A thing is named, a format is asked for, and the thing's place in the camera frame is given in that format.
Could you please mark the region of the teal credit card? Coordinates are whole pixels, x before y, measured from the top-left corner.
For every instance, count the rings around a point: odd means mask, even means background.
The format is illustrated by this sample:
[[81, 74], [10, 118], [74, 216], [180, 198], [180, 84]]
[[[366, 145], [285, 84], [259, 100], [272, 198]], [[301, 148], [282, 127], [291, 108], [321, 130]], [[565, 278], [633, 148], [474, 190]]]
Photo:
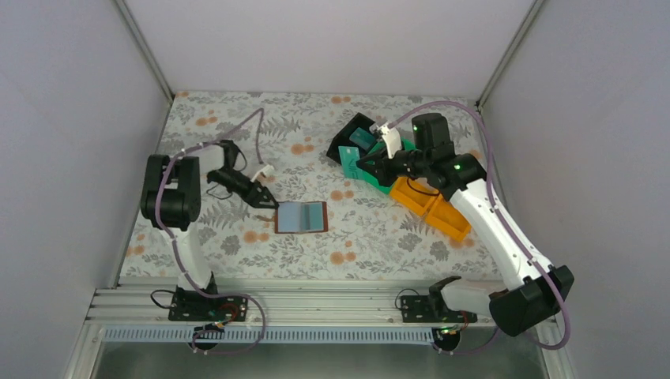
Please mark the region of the teal credit card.
[[360, 159], [359, 149], [355, 146], [339, 146], [338, 152], [344, 176], [355, 180], [363, 180], [364, 171], [357, 166]]

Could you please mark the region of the brown leather card holder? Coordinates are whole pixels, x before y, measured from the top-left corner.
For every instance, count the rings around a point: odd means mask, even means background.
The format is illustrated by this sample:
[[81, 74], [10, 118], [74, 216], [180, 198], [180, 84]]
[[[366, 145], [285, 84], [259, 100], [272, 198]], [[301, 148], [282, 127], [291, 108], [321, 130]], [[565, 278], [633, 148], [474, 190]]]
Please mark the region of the brown leather card holder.
[[278, 235], [323, 233], [329, 230], [324, 201], [282, 201], [261, 204], [257, 209], [273, 210], [274, 232]]

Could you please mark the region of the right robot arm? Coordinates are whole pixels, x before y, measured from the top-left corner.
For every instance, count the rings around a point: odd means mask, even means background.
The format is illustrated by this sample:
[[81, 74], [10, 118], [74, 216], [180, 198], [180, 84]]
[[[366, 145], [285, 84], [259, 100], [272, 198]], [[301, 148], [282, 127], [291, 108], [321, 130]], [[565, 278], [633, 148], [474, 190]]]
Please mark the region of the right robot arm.
[[371, 134], [382, 148], [356, 165], [384, 186], [397, 178], [422, 178], [461, 213], [492, 255], [500, 281], [471, 281], [453, 276], [439, 284], [427, 305], [437, 321], [457, 311], [491, 317], [508, 336], [561, 314], [570, 335], [565, 300], [574, 283], [572, 271], [556, 266], [529, 241], [500, 204], [487, 172], [471, 154], [457, 154], [448, 121], [439, 113], [412, 118], [415, 147], [407, 150], [400, 134], [387, 123], [374, 124]]

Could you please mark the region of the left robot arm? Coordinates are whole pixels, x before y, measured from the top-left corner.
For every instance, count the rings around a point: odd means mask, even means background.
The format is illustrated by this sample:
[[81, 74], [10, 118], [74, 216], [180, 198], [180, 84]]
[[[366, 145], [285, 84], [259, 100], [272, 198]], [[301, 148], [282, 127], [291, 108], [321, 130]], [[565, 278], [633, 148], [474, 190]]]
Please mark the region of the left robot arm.
[[261, 183], [273, 172], [273, 166], [260, 160], [257, 170], [247, 175], [237, 167], [238, 159], [244, 157], [234, 141], [222, 140], [200, 143], [174, 157], [153, 154], [145, 166], [140, 211], [160, 230], [180, 271], [172, 306], [188, 305], [202, 320], [218, 313], [221, 296], [198, 239], [201, 179], [222, 186], [252, 208], [278, 207], [275, 197]]

